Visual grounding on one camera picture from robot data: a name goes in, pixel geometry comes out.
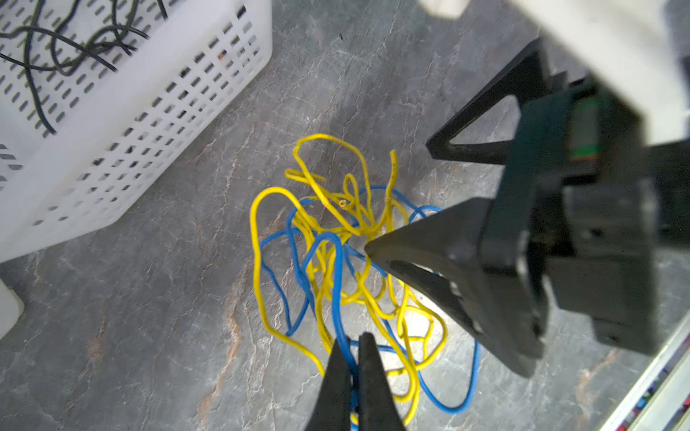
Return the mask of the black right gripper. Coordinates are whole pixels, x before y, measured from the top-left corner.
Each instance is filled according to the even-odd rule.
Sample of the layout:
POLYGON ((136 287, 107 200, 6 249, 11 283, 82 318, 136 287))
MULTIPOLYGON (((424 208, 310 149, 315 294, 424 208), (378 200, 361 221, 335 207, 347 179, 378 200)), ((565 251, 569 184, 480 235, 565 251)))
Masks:
POLYGON ((494 201, 469 199, 365 246, 521 377, 544 356, 546 281, 599 342, 653 354, 654 253, 689 244, 688 141, 648 147, 604 86, 564 80, 543 40, 530 41, 426 143, 435 160, 507 162, 494 201))

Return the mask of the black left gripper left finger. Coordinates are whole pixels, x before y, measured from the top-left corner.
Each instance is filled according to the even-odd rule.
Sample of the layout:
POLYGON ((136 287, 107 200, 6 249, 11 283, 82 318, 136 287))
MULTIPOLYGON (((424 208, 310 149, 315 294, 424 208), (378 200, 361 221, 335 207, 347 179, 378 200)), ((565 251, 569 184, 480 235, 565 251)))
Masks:
POLYGON ((337 342, 332 347, 325 376, 306 431, 350 430, 350 368, 337 342))

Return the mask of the white plastic basket middle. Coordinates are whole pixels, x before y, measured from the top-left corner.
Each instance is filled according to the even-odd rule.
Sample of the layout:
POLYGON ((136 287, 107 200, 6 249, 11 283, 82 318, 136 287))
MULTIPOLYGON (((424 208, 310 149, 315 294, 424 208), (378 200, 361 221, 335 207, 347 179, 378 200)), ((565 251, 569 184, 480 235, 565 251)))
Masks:
POLYGON ((267 65, 268 1, 5 1, 1 258, 117 221, 267 65))

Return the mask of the white plastic basket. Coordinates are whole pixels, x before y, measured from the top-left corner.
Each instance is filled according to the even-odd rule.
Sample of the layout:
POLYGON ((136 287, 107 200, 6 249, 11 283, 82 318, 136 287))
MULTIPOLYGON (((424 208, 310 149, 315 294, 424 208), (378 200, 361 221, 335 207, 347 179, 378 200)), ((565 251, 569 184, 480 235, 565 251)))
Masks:
POLYGON ((23 300, 3 281, 0 282, 0 338, 16 325, 25 309, 23 300))
POLYGON ((117 221, 267 65, 268 1, 5 1, 1 258, 117 221))

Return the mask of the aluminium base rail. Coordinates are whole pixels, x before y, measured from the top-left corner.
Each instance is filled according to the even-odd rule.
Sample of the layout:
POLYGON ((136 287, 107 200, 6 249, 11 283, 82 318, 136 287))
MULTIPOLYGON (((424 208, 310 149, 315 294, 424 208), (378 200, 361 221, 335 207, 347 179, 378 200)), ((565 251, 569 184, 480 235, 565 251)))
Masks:
POLYGON ((601 430, 689 429, 689 316, 599 427, 601 430))

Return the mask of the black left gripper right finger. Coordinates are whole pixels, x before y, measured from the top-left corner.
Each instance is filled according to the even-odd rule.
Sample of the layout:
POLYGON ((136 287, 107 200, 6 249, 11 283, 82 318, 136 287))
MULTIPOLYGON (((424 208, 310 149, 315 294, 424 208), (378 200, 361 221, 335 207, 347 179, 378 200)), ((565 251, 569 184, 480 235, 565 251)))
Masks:
POLYGON ((369 332, 359 337, 359 429, 405 430, 375 337, 369 332))

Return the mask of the white plastic basket left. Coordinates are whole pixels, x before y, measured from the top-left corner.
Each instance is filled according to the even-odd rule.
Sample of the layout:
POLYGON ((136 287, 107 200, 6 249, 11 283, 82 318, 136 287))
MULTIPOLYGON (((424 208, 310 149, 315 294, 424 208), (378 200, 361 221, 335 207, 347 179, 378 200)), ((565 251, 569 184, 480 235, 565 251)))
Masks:
POLYGON ((23 300, 3 281, 0 282, 0 338, 16 325, 25 309, 23 300))

